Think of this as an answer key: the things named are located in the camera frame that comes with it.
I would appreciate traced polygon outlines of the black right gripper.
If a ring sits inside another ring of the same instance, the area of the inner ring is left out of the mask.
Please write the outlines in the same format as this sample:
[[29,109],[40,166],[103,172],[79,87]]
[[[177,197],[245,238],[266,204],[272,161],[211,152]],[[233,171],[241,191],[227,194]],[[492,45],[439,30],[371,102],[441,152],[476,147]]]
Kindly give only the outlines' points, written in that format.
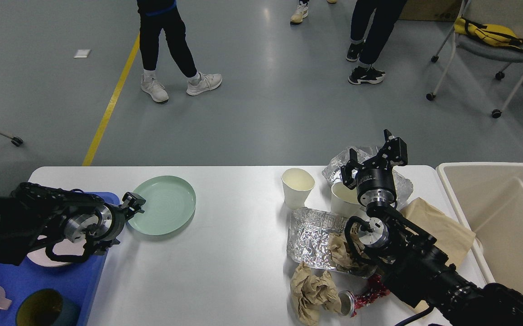
[[357,200],[366,207],[373,202],[396,206],[397,194],[392,169],[408,165],[408,145],[384,129],[384,144],[372,157],[361,149],[348,149],[348,160],[341,167],[343,184],[357,188]]

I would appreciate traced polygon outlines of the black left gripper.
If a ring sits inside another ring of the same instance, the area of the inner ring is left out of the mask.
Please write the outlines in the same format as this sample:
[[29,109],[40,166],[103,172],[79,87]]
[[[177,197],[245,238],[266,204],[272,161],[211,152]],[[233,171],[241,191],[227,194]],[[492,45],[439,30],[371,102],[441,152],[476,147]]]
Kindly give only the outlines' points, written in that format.
[[95,209],[94,215],[98,217],[92,233],[95,245],[110,247],[120,244],[117,237],[124,229],[125,220],[132,219],[137,213],[144,213],[143,206],[147,200],[137,193],[126,192],[122,202],[122,212],[120,207],[112,204],[104,204]]

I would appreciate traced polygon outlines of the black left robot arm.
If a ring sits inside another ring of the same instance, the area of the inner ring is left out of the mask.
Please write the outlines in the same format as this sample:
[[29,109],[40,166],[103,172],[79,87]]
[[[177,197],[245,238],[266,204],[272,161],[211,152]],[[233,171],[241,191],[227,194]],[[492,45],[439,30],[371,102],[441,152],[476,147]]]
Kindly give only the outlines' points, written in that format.
[[127,192],[114,205],[80,189],[21,183],[0,197],[0,264],[20,265],[44,249],[57,262],[81,264],[118,245],[125,223],[143,213],[146,199]]

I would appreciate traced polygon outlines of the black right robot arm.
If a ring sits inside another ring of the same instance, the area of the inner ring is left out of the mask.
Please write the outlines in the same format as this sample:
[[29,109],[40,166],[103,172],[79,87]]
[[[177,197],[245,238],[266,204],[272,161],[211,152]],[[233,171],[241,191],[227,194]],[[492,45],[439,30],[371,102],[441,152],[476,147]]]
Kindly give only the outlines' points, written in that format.
[[460,276],[456,265],[436,239],[406,219],[397,209],[393,168],[408,163],[408,147],[384,130],[384,145],[377,155],[359,163],[357,152],[341,167],[343,184],[356,190],[366,218],[351,216],[344,235],[354,261],[376,265],[381,281],[400,301],[415,307],[427,302],[422,313],[400,322],[402,326],[438,309],[453,326],[523,326],[523,295],[500,283],[483,288]]

